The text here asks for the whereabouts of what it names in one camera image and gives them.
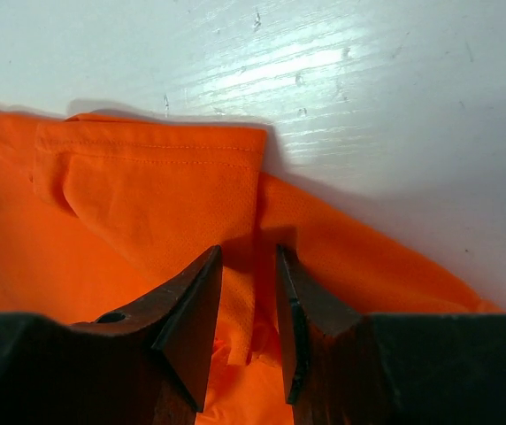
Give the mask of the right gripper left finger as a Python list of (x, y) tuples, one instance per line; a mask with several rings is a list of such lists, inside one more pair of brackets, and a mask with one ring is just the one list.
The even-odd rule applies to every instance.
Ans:
[(168, 282), (93, 322), (73, 327), (100, 335), (143, 335), (145, 350), (191, 408), (204, 409), (222, 283), (222, 250), (214, 245)]

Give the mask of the orange polo t shirt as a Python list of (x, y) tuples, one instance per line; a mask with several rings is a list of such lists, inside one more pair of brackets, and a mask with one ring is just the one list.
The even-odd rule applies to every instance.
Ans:
[(261, 128), (0, 112), (0, 311), (92, 321), (212, 245), (223, 288), (201, 424), (289, 424), (274, 252), (367, 312), (492, 313), (443, 267), (262, 168)]

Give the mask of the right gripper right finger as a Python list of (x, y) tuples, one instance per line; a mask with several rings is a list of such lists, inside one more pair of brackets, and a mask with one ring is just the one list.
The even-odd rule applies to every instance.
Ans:
[(286, 401), (362, 404), (364, 316), (320, 285), (284, 245), (276, 247), (275, 285)]

